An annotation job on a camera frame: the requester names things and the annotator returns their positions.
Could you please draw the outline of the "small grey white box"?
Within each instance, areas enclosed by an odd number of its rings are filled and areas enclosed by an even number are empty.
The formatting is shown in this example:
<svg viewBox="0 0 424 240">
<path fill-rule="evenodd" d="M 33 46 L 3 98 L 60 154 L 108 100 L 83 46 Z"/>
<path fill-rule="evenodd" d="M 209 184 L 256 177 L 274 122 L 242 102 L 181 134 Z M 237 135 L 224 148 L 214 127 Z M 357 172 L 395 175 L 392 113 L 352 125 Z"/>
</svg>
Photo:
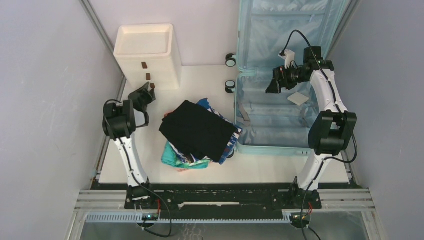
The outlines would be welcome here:
<svg viewBox="0 0 424 240">
<path fill-rule="evenodd" d="M 301 106 L 305 103 L 308 102 L 310 98 L 299 93 L 299 92 L 295 92 L 292 95 L 290 95 L 287 100 L 290 101 L 291 103 L 297 105 L 297 106 Z"/>
</svg>

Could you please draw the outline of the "white drawer box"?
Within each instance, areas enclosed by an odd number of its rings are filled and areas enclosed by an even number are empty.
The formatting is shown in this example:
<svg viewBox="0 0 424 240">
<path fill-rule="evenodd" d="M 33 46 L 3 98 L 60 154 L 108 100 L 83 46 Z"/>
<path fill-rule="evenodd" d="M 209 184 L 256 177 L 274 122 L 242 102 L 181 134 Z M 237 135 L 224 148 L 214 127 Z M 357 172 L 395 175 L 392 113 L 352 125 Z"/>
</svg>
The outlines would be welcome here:
<svg viewBox="0 0 424 240">
<path fill-rule="evenodd" d="M 146 83 L 160 91 L 181 86 L 182 61 L 170 23 L 120 26 L 113 55 L 134 89 Z"/>
</svg>

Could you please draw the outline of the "teal polo shirt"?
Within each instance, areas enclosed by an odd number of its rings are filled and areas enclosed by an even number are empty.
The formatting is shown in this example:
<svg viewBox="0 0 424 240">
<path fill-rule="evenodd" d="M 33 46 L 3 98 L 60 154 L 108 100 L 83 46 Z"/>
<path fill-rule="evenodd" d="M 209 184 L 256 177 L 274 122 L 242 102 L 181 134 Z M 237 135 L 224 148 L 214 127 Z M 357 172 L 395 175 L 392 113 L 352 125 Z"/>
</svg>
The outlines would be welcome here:
<svg viewBox="0 0 424 240">
<path fill-rule="evenodd" d="M 209 166 L 211 160 L 209 158 L 197 159 L 193 158 L 193 162 L 176 150 L 174 146 L 166 142 L 164 151 L 161 156 L 161 162 L 165 165 L 177 168 L 179 170 L 205 169 Z"/>
</svg>

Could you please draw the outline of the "black t-shirt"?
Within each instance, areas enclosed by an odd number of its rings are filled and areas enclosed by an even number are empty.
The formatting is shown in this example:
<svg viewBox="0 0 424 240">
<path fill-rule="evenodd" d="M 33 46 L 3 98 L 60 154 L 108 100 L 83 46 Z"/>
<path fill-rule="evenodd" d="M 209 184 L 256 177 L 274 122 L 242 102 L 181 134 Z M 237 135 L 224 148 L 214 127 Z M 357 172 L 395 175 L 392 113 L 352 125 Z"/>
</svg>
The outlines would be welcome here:
<svg viewBox="0 0 424 240">
<path fill-rule="evenodd" d="M 183 155 L 219 162 L 237 128 L 206 108 L 185 100 L 162 119 L 159 131 Z"/>
</svg>

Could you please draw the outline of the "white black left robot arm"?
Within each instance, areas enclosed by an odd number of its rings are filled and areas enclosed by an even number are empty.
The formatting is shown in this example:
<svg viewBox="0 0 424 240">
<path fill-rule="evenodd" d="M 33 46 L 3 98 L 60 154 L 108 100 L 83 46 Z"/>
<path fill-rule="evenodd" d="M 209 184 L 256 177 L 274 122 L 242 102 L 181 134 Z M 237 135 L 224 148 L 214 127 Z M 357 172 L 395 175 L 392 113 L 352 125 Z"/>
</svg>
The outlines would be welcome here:
<svg viewBox="0 0 424 240">
<path fill-rule="evenodd" d="M 157 196 L 149 189 L 150 181 L 140 160 L 135 133 L 149 125 L 147 108 L 155 100 L 155 85 L 145 83 L 131 92 L 127 100 L 109 99 L 102 109 L 103 132 L 116 145 L 125 167 L 127 201 L 137 201 L 145 209 L 155 205 Z"/>
</svg>

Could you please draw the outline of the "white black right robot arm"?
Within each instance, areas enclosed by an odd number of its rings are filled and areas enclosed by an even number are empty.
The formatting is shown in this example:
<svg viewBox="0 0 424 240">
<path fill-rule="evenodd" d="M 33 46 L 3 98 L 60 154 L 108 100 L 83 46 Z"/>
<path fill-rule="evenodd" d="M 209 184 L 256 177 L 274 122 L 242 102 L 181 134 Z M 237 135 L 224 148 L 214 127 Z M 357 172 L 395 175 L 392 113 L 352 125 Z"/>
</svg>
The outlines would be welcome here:
<svg viewBox="0 0 424 240">
<path fill-rule="evenodd" d="M 319 114 L 309 134 L 308 146 L 312 149 L 305 166 L 293 182 L 289 203 L 302 208 L 309 201 L 309 195 L 316 191 L 328 163 L 336 161 L 340 152 L 348 148 L 353 140 L 357 115 L 349 112 L 338 92 L 335 68 L 330 60 L 321 57 L 321 47 L 304 49 L 303 65 L 294 63 L 295 53 L 284 49 L 279 53 L 284 65 L 272 71 L 267 94 L 280 94 L 283 89 L 291 90 L 299 83 L 311 84 L 318 103 Z"/>
</svg>

